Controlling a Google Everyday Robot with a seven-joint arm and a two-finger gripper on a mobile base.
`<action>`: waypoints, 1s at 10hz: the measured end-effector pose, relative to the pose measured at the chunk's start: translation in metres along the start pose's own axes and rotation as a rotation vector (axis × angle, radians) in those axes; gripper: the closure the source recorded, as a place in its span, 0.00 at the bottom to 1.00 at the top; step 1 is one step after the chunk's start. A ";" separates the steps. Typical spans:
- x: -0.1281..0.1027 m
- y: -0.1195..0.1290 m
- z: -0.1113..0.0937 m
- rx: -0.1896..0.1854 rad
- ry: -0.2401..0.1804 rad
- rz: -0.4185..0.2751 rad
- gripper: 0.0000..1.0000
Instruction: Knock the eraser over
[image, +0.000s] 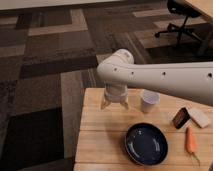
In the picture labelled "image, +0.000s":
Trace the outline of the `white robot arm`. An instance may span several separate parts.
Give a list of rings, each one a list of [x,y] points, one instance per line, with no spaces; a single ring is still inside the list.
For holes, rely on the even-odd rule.
[[[119,49],[97,66],[105,84],[102,106],[128,106],[128,86],[213,106],[213,62],[135,64],[133,55]]]

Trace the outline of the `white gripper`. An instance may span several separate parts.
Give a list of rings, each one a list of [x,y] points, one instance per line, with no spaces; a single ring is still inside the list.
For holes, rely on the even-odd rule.
[[[125,109],[129,109],[127,99],[127,86],[126,85],[115,85],[107,84],[104,90],[105,99],[108,101],[101,102],[101,110],[105,109],[107,106],[113,103],[120,103]]]

